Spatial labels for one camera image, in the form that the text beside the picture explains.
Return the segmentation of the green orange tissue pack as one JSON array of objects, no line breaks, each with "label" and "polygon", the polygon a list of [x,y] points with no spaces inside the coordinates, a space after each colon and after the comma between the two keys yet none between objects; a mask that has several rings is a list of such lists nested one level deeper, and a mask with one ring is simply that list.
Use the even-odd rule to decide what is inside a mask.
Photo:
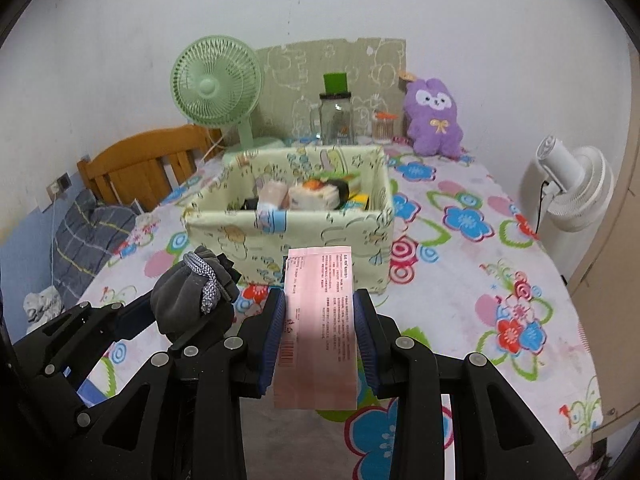
[{"label": "green orange tissue pack", "polygon": [[367,210],[369,208],[370,197],[362,190],[360,174],[325,174],[320,177],[320,180],[337,190],[336,210]]}]

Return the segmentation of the green desk fan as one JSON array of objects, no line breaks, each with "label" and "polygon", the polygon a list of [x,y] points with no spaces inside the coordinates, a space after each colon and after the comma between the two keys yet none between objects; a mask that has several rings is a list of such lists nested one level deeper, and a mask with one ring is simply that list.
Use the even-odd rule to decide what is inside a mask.
[{"label": "green desk fan", "polygon": [[250,116],[256,108],[264,69],[256,52],[229,36],[206,36],[187,46],[170,75],[176,107],[195,125],[209,129],[234,127],[240,142],[224,150],[224,161],[247,151],[283,148],[276,138],[252,133]]}]

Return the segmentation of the cardboard panel with cartoon drawings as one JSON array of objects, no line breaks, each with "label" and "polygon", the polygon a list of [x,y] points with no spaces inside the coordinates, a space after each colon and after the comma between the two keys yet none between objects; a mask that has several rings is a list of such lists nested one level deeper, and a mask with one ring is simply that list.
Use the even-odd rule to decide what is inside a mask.
[{"label": "cardboard panel with cartoon drawings", "polygon": [[323,39],[257,51],[264,86],[250,124],[254,136],[309,141],[321,134],[321,103],[338,94],[352,104],[352,131],[370,136],[381,115],[401,134],[400,74],[406,42],[397,38]]}]

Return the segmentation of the floral tablecloth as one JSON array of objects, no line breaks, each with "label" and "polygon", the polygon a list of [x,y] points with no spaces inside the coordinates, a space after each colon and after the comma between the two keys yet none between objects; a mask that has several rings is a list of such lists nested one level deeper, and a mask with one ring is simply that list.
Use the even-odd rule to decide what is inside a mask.
[{"label": "floral tablecloth", "polygon": [[[510,382],[573,467],[603,413],[596,370],[574,304],[551,258],[500,185],[469,154],[419,157],[384,146],[396,219],[386,291],[374,304],[434,353],[477,351]],[[214,158],[142,216],[80,301],[128,302],[191,250],[183,207],[221,172]],[[381,260],[378,252],[370,260]],[[106,350],[79,389],[89,406],[118,393],[169,341],[152,325]],[[249,479],[388,479],[396,402],[378,401],[359,365],[355,411],[242,404]]]}]

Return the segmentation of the yellow cartoon fabric storage box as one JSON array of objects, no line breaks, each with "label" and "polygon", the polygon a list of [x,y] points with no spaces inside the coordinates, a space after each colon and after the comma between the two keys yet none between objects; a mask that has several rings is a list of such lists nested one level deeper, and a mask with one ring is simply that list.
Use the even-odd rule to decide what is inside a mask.
[{"label": "yellow cartoon fabric storage box", "polygon": [[[356,174],[366,209],[246,210],[249,198],[272,181],[297,184],[313,177]],[[292,248],[348,246],[354,280],[384,292],[390,277],[394,205],[386,157],[376,145],[275,148],[239,154],[186,201],[183,224],[190,241],[225,254],[247,283],[280,281]]]}]

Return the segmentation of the white pink wet wipes pack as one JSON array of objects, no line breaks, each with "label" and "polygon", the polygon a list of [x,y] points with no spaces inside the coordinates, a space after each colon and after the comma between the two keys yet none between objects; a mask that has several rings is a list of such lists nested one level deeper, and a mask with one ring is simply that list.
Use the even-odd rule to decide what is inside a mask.
[{"label": "white pink wet wipes pack", "polygon": [[288,185],[279,180],[266,182],[258,192],[257,211],[288,209]]}]

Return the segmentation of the purple plush bunny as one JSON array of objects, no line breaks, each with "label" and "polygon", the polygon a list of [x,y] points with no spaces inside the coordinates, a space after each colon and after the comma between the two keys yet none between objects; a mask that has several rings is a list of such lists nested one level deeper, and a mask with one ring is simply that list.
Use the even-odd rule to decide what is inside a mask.
[{"label": "purple plush bunny", "polygon": [[407,136],[420,156],[462,156],[462,128],[458,124],[457,104],[446,84],[440,79],[421,79],[412,73],[401,73],[406,85],[404,113]]}]

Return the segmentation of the wooden bed headboard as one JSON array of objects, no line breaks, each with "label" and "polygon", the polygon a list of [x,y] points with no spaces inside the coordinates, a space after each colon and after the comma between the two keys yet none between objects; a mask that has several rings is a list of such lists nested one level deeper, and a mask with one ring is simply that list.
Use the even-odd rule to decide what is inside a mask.
[{"label": "wooden bed headboard", "polygon": [[196,173],[196,162],[220,151],[218,129],[184,125],[137,133],[85,157],[77,169],[86,188],[107,205],[137,202],[151,211]]}]

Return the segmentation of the grey drawstring pouch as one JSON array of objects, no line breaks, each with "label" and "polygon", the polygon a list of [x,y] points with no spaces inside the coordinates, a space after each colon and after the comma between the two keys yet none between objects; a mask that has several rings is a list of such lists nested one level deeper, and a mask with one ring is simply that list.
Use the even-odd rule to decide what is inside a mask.
[{"label": "grey drawstring pouch", "polygon": [[225,255],[198,246],[166,271],[151,292],[150,306],[158,330],[171,342],[209,314],[233,307],[240,274]]}]

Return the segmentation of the wall power socket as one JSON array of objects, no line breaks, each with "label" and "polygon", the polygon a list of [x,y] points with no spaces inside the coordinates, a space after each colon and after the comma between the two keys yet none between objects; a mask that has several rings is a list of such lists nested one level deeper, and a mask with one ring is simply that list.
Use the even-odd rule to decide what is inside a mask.
[{"label": "wall power socket", "polygon": [[64,194],[71,185],[72,180],[70,180],[70,175],[67,172],[65,174],[62,174],[61,177],[58,177],[47,186],[47,193],[50,200],[54,202],[58,198],[58,196]]}]

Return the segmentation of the pink paper packet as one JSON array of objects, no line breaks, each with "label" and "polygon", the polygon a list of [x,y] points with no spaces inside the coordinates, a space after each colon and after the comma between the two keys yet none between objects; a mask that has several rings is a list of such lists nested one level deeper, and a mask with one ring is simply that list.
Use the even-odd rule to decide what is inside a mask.
[{"label": "pink paper packet", "polygon": [[357,406],[352,248],[288,252],[286,313],[273,379],[280,410],[348,411]]}]

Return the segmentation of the white tissue pack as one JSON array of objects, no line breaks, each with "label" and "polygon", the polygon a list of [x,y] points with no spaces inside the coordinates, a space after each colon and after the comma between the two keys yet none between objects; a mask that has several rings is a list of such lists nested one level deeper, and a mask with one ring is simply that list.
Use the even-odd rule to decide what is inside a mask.
[{"label": "white tissue pack", "polygon": [[329,182],[310,179],[288,189],[288,208],[291,210],[334,210],[340,205],[340,191]]}]

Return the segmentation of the white standing fan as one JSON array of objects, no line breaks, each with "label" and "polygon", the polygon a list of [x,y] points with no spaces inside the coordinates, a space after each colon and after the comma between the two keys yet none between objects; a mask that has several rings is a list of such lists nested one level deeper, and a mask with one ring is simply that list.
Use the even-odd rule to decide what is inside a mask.
[{"label": "white standing fan", "polygon": [[616,216],[616,174],[600,148],[558,136],[525,145],[518,204],[561,276],[580,280],[596,260]]}]

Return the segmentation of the glass jar with green lid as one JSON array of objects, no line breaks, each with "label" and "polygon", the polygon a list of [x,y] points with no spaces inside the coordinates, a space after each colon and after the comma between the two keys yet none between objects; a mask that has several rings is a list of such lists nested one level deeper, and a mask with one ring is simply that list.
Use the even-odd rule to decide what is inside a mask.
[{"label": "glass jar with green lid", "polygon": [[323,145],[352,145],[355,143],[355,131],[347,74],[324,74],[323,84],[318,110],[311,115],[312,124],[319,128],[319,142]]}]

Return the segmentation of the grey plaid pillow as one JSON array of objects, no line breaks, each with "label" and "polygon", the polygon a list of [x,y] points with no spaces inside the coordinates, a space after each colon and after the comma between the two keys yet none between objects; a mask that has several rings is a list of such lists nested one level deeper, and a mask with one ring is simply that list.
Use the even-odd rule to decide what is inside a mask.
[{"label": "grey plaid pillow", "polygon": [[137,215],[122,205],[107,205],[82,190],[58,225],[52,242],[52,284],[64,309],[80,297],[126,242]]}]

